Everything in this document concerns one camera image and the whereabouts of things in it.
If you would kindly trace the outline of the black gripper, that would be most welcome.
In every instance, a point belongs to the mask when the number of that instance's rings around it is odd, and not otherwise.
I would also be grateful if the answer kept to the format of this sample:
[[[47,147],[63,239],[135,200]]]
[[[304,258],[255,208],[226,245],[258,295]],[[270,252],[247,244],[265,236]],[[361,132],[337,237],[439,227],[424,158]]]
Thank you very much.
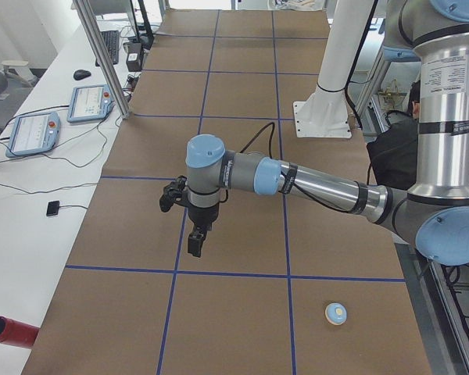
[[[188,217],[193,222],[194,228],[188,235],[188,254],[194,257],[202,255],[202,246],[206,239],[206,231],[212,230],[212,224],[219,215],[220,204],[207,208],[189,204]]]

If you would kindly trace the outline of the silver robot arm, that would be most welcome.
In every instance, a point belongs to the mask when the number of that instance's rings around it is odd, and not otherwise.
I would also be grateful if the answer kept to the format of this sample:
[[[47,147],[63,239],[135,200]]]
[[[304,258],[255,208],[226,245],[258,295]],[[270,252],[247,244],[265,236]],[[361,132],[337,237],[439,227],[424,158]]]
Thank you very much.
[[[221,190],[234,188],[301,195],[365,216],[437,263],[469,263],[469,1],[390,1],[385,32],[387,46],[412,48],[422,63],[415,184],[366,185],[198,135],[186,156],[190,254],[201,254]]]

